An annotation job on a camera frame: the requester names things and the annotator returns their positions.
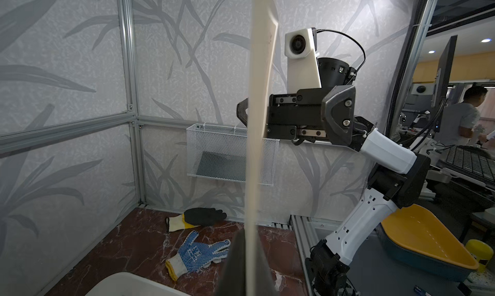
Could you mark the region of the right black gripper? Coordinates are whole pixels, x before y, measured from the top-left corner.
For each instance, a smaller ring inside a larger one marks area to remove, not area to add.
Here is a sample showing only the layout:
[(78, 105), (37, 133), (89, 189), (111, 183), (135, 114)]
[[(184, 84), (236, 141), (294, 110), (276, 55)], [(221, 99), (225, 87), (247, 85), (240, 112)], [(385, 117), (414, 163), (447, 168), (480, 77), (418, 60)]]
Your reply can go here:
[(352, 84), (270, 95), (265, 137), (294, 145), (326, 141), (337, 146), (362, 146), (373, 131), (373, 123), (354, 114), (355, 98)]

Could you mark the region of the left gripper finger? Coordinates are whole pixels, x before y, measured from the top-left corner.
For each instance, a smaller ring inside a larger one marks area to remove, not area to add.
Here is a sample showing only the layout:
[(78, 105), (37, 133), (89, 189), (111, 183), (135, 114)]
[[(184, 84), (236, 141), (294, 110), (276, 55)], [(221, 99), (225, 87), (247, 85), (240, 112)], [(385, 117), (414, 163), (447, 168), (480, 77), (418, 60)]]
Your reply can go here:
[[(253, 259), (256, 264), (255, 295), (278, 295), (259, 236), (256, 239), (257, 252)], [(245, 230), (242, 229), (234, 234), (228, 257), (225, 260), (219, 282), (215, 288), (215, 295), (246, 295), (246, 261)]]

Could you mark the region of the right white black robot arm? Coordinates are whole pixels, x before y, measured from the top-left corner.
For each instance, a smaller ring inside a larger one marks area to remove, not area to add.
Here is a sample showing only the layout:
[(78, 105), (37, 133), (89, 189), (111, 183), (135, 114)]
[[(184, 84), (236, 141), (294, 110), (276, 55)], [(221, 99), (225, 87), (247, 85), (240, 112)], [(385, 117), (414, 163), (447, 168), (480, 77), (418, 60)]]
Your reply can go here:
[(344, 295), (355, 253), (389, 215), (418, 198), (430, 159), (382, 135), (354, 113), (357, 69), (323, 57), (317, 61), (320, 86), (296, 87), (295, 93), (272, 95), (266, 133), (272, 139), (328, 141), (346, 146), (375, 165), (360, 201), (332, 234), (320, 240), (305, 259), (311, 289), (318, 295)]

